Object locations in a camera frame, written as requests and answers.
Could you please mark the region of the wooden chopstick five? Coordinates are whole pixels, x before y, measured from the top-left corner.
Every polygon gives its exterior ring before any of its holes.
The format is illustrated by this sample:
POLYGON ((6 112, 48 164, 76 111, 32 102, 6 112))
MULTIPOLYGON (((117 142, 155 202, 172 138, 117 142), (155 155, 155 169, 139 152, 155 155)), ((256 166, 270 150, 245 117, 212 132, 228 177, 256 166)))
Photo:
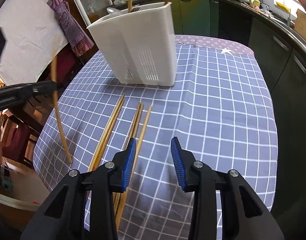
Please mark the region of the wooden chopstick five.
MULTIPOLYGON (((127 148, 129 140, 131 138, 136 138, 138 126, 139 126, 139 121, 141 120, 142 116, 142 110, 143 110, 143 104, 141 102, 138 103, 136 113, 134 114, 131 128, 129 130, 128 138, 125 142, 124 149, 127 148)), ((120 198, 120 193, 114 193, 113 194, 113 204, 116 206, 119 204, 119 198, 120 198)))

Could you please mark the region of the wooden chopstick seven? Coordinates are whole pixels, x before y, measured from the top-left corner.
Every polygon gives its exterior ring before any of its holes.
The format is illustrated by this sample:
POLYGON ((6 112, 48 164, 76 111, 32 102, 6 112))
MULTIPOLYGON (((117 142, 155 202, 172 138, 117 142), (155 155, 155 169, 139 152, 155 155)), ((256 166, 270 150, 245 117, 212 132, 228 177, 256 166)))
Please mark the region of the wooden chopstick seven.
MULTIPOLYGON (((135 170, 135 167, 136 167, 136 163, 137 163, 137 159, 138 159, 138 156, 139 156, 139 152, 141 150, 141 145, 142 145, 142 141, 143 141, 143 138, 144 138, 144 135, 145 135, 146 127, 147 127, 147 124, 148 124, 148 121, 149 121, 151 109, 152 109, 152 106, 150 105, 148 107, 148 112, 146 113, 145 120, 144 120, 144 123, 143 123, 143 127, 142 127, 140 136, 139 136, 138 141, 137 141, 135 160, 134 160, 134 163, 133 163, 133 168, 132 168, 132 172, 131 172, 130 182, 132 181, 132 177, 133 177, 134 170, 135 170)), ((119 229, 121 218, 122 218, 122 214, 118 215, 118 216, 115 216, 115 219, 116 219, 116 229, 117 230, 119 229)))

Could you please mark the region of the clear plastic spoon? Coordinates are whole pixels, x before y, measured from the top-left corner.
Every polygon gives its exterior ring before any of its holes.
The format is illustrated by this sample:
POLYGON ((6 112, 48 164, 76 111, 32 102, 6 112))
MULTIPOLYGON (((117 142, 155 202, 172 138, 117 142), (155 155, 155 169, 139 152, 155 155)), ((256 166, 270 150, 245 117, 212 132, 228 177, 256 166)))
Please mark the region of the clear plastic spoon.
POLYGON ((121 15, 122 14, 120 10, 113 8, 113 7, 107 7, 106 10, 110 15, 121 15))

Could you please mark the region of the red wooden chair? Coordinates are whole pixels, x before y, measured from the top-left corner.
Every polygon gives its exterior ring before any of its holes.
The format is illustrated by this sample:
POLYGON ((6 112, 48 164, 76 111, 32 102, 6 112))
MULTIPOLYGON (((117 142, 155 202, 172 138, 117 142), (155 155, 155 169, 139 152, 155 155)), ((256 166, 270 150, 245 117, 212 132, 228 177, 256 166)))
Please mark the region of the red wooden chair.
MULTIPOLYGON (((56 82, 58 94, 61 94, 80 65, 68 46, 58 53, 56 61, 56 82)), ((4 121, 2 129, 3 156, 32 168, 34 146, 53 107, 51 94, 34 95, 15 109, 7 111, 5 116, 8 119, 4 121)))

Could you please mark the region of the white hanging sheet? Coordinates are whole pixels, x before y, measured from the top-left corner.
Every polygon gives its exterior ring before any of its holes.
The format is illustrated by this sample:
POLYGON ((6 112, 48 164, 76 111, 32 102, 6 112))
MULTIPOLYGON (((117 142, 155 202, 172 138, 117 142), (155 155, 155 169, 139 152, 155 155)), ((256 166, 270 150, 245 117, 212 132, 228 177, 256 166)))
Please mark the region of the white hanging sheet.
POLYGON ((36 82, 68 41, 48 0, 6 0, 0 8, 0 28, 6 39, 0 77, 21 74, 36 82))

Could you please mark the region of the purple apron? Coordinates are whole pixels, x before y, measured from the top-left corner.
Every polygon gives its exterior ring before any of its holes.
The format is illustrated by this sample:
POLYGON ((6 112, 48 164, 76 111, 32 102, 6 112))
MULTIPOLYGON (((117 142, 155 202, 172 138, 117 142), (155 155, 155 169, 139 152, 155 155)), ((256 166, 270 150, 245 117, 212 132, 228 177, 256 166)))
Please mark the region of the purple apron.
POLYGON ((82 56, 93 48, 93 41, 72 16, 66 0, 49 0, 47 4, 57 15, 59 23, 75 55, 82 56))

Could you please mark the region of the blue checkered tablecloth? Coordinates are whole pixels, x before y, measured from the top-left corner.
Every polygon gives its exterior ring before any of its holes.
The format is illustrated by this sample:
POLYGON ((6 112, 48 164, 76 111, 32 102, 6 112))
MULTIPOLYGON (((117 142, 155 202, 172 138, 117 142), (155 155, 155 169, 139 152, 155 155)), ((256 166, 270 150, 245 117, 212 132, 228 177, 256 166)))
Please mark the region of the blue checkered tablecloth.
POLYGON ((238 170, 267 208, 276 187, 277 131, 272 100, 254 52, 237 42, 176 37, 177 75, 172 87, 120 83, 101 52, 65 89, 58 106, 73 161, 62 148, 51 113, 37 141, 33 166, 52 190, 70 169, 86 172, 119 98, 124 105, 102 157, 124 149, 142 102, 146 127, 119 226, 119 239, 186 239, 193 195, 177 183, 170 143, 213 170, 238 170))

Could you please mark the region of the white plastic utensil holder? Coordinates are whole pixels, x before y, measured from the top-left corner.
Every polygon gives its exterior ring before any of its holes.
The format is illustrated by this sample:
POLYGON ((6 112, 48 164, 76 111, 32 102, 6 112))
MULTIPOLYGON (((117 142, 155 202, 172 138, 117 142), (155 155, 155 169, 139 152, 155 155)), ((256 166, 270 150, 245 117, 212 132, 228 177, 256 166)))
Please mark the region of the white plastic utensil holder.
POLYGON ((171 3, 103 16, 88 31, 120 83, 173 86, 177 56, 171 3))

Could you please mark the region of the wooden cutting board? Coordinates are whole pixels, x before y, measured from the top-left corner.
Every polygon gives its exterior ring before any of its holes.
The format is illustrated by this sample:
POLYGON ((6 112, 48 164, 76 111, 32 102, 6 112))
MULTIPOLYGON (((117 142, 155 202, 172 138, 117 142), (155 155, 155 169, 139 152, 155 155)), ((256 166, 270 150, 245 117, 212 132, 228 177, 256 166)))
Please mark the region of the wooden cutting board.
POLYGON ((296 12, 297 18, 294 20, 294 29, 299 34, 306 33, 306 13, 300 9, 296 12))

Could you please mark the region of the green lower cabinets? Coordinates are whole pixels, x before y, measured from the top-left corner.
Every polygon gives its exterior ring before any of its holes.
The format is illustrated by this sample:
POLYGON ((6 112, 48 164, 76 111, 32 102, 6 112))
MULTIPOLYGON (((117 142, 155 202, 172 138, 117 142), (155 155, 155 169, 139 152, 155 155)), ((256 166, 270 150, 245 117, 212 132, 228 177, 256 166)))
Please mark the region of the green lower cabinets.
POLYGON ((169 0, 174 33, 218 36, 219 3, 215 0, 169 0))

